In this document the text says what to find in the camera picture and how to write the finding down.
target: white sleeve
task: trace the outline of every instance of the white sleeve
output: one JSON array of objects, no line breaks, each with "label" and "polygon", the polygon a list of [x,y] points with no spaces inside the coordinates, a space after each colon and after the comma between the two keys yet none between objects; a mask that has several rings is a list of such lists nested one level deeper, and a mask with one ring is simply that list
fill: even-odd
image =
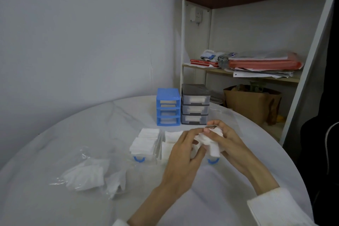
[{"label": "white sleeve", "polygon": [[257,196],[247,201],[247,204],[259,226],[316,225],[284,188]]},{"label": "white sleeve", "polygon": [[115,221],[113,226],[129,226],[129,225],[127,223],[125,223],[124,221],[118,219],[118,220]]}]

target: red book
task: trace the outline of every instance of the red book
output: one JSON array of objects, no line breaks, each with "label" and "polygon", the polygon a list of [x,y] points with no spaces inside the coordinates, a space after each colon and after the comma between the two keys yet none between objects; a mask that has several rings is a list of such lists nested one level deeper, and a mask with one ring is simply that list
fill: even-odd
[{"label": "red book", "polygon": [[192,65],[202,65],[202,66],[206,66],[206,67],[209,67],[210,65],[209,64],[203,64],[203,63],[196,63],[196,62],[192,62],[191,61],[191,64]]},{"label": "red book", "polygon": [[194,63],[202,63],[202,64],[209,64],[209,65],[218,65],[218,62],[212,62],[212,61],[196,60],[196,59],[191,59],[190,61],[194,62]]}]

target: white shelf frame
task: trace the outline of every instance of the white shelf frame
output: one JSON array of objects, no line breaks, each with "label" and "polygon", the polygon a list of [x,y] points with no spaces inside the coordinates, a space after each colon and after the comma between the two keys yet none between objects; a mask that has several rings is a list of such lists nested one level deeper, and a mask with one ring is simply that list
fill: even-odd
[{"label": "white shelf frame", "polygon": [[[296,92],[286,119],[286,123],[284,126],[284,129],[282,131],[282,135],[280,138],[280,145],[283,146],[285,139],[286,139],[286,135],[288,133],[288,130],[290,128],[290,124],[293,120],[294,117],[294,113],[297,110],[298,106],[299,106],[299,102],[300,102],[300,98],[302,97],[303,91],[304,91],[304,87],[307,84],[308,78],[309,78],[309,74],[310,71],[313,68],[314,65],[314,60],[316,58],[317,52],[318,52],[318,48],[319,48],[319,44],[321,43],[321,40],[323,38],[323,33],[324,33],[324,29],[326,27],[331,9],[332,9],[332,5],[333,5],[333,1],[334,0],[326,0],[319,22],[318,22],[318,26],[316,29],[316,32],[314,34],[314,38],[310,47],[310,51],[308,52],[308,56],[303,68],[303,72],[302,75],[300,77],[300,81],[299,84],[296,88]],[[188,4],[190,5],[194,5],[197,7],[200,7],[206,11],[209,11],[209,29],[208,29],[208,37],[207,37],[207,47],[209,49],[210,47],[210,43],[211,43],[211,34],[213,32],[213,26],[214,26],[214,14],[215,11],[214,9],[209,9],[207,7],[203,7],[201,5],[197,5],[194,4],[192,2],[188,2],[185,0],[182,0],[182,13],[181,13],[181,70],[180,70],[180,93],[181,93],[181,85],[184,82],[184,67],[182,66],[183,64],[183,58],[184,58],[184,53],[185,53],[185,20],[186,20],[186,7],[188,6]]]}]

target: right hand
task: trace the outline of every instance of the right hand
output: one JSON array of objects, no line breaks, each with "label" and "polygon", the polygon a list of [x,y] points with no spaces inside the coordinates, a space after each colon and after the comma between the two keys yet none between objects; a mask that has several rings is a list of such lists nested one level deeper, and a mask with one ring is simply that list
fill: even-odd
[{"label": "right hand", "polygon": [[223,137],[208,128],[204,128],[203,134],[225,149],[222,154],[240,173],[248,178],[258,195],[279,187],[265,165],[230,126],[220,120],[209,121],[207,125],[217,125],[222,129]]}]

